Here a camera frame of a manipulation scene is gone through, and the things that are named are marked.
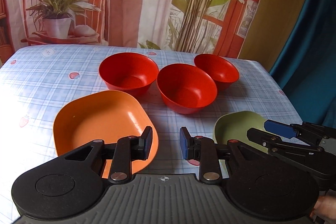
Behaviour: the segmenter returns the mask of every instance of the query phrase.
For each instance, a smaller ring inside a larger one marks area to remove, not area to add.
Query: human hand
[[[314,215],[322,215],[336,220],[336,198],[332,196],[320,196],[310,217]]]

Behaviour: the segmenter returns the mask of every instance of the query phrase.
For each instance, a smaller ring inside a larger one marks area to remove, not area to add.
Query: tablecloth
[[[56,157],[53,121],[72,100],[106,90],[98,74],[103,59],[117,52],[138,52],[161,69],[173,63],[193,64],[195,54],[125,47],[45,45],[18,50],[0,69],[0,223],[18,217],[11,186],[23,172]],[[199,113],[182,115],[162,102],[156,83],[138,100],[160,140],[155,160],[142,172],[197,173],[182,160],[179,129],[192,136],[212,137],[216,120],[224,114],[250,110],[284,123],[302,120],[283,91],[255,61],[228,59],[240,79]]]

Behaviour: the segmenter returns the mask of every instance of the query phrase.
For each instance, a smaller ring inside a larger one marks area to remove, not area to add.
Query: red bowl
[[[217,96],[217,88],[209,75],[187,64],[164,67],[157,76],[157,87],[163,102],[175,112],[195,113],[210,105]]]
[[[120,90],[132,96],[145,93],[158,76],[156,63],[135,52],[113,54],[102,61],[99,75],[109,90]]]
[[[199,54],[194,59],[195,66],[204,70],[216,83],[218,90],[227,89],[239,79],[237,68],[228,60],[213,54]]]

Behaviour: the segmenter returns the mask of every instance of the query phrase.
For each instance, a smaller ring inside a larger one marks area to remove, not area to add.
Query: orange bowl
[[[133,96],[144,94],[156,80],[159,68],[149,57],[135,52],[113,54],[99,66],[100,77],[109,90]]]
[[[119,138],[140,136],[146,126],[153,128],[153,141],[148,160],[132,162],[132,173],[139,172],[152,162],[159,147],[155,127],[139,102],[131,95],[106,90],[94,93],[65,105],[54,122],[54,140],[57,155],[63,155],[92,140],[116,143]],[[111,166],[108,160],[103,178]]]
[[[213,54],[199,54],[194,58],[195,66],[204,70],[216,83],[218,90],[227,89],[238,81],[239,72],[228,60]]]

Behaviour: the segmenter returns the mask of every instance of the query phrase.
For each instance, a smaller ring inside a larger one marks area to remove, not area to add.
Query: bowl
[[[100,77],[109,90],[144,94],[159,73],[157,64],[149,57],[135,52],[113,54],[99,66]]]
[[[264,119],[261,115],[251,111],[241,111],[226,114],[220,117],[215,123],[213,136],[215,143],[227,144],[228,140],[234,139],[246,143],[262,152],[267,153],[268,149],[259,144],[248,140],[246,134],[250,128],[264,129]],[[224,170],[226,170],[225,161],[220,160]]]
[[[227,89],[239,79],[237,68],[228,60],[213,54],[199,54],[194,58],[195,66],[204,70],[216,83],[218,90]]]
[[[56,152],[60,156],[95,139],[116,143],[122,137],[140,136],[146,126],[153,129],[151,151],[148,160],[132,162],[132,173],[154,159],[159,146],[157,131],[133,96],[117,90],[94,93],[68,103],[57,114],[53,127]],[[104,178],[110,166],[111,160],[107,160]]]
[[[157,76],[157,87],[163,102],[181,114],[198,112],[217,96],[216,84],[211,77],[187,64],[164,67]]]

